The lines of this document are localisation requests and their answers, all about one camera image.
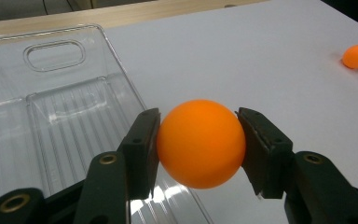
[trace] small orange ball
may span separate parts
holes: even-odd
[[[245,156],[245,134],[237,117],[209,100],[174,108],[162,121],[158,157],[179,183],[209,189],[229,180]]]
[[[358,45],[352,46],[345,51],[342,62],[349,68],[358,68]]]

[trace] table surface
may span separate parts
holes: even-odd
[[[340,61],[356,21],[319,0],[271,0],[105,31],[163,117],[196,98],[252,108],[358,188],[358,69]],[[283,200],[259,200],[243,170],[197,193],[214,223],[287,223]]]

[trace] clear plastic container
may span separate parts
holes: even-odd
[[[144,110],[100,26],[0,36],[0,196],[34,187],[48,197],[84,179]],[[131,211],[133,223],[211,222],[161,167],[154,199]]]

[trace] bolt hole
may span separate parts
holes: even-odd
[[[30,201],[28,194],[19,194],[10,197],[4,201],[0,206],[0,211],[3,213],[11,213],[19,210]]]
[[[358,217],[349,217],[348,223],[350,224],[358,224]]]
[[[108,155],[102,156],[100,158],[100,164],[107,165],[107,164],[115,162],[116,160],[117,160],[116,155],[108,154]]]
[[[106,224],[109,221],[107,216],[100,215],[97,217],[94,217],[89,224]]]
[[[304,156],[304,159],[314,164],[321,164],[323,162],[322,158],[314,154],[307,154]]]

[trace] ping pong ball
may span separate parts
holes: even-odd
[[[158,157],[170,176],[193,189],[228,181],[245,156],[245,134],[223,105],[192,100],[174,108],[161,122]]]
[[[352,46],[345,51],[342,62],[349,68],[358,68],[358,45]]]

